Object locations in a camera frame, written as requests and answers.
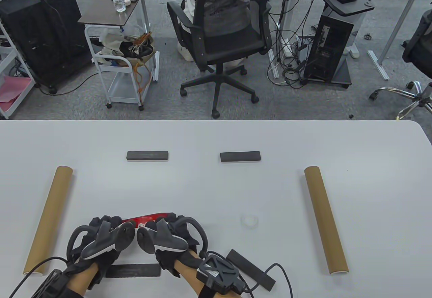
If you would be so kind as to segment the person's right hand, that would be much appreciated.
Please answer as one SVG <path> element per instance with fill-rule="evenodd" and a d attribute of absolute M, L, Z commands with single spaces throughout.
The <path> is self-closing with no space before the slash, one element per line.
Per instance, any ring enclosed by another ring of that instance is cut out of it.
<path fill-rule="evenodd" d="M 199 242 L 190 235 L 188 224 L 195 227 L 202 239 L 202 249 L 198 257 L 191 253 L 197 253 Z M 156 256 L 162 269 L 168 270 L 175 277 L 180 276 L 174 267 L 176 261 L 197 270 L 207 257 L 207 235 L 192 217 L 170 213 L 165 218 L 148 221 L 137 228 L 136 241 L 144 252 Z"/>

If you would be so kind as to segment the person's left hand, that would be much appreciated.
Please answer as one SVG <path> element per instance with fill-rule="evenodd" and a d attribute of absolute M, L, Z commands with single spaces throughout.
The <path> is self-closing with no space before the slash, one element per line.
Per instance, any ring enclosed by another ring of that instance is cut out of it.
<path fill-rule="evenodd" d="M 99 284 L 109 267 L 128 248 L 135 238 L 134 222 L 122 221 L 119 216 L 95 217 L 88 225 L 77 227 L 66 248 L 67 267 L 63 271 L 71 277 L 96 264 L 98 271 L 88 289 Z"/>

